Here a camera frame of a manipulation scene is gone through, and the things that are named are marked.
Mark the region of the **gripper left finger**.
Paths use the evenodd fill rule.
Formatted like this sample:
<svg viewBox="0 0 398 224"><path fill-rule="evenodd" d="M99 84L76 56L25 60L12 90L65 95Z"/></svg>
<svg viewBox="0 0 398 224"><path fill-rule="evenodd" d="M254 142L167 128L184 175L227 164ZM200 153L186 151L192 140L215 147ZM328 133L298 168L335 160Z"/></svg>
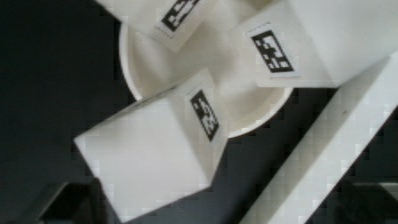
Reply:
<svg viewBox="0 0 398 224"><path fill-rule="evenodd" d="M106 224L99 180L49 184L23 213L23 224Z"/></svg>

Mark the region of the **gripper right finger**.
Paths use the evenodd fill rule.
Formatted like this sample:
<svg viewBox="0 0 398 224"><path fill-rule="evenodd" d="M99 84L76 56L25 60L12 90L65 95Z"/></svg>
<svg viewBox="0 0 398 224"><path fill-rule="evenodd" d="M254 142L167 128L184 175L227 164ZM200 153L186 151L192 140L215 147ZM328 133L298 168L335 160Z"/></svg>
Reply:
<svg viewBox="0 0 398 224"><path fill-rule="evenodd" d="M341 183L332 224L398 224L398 183Z"/></svg>

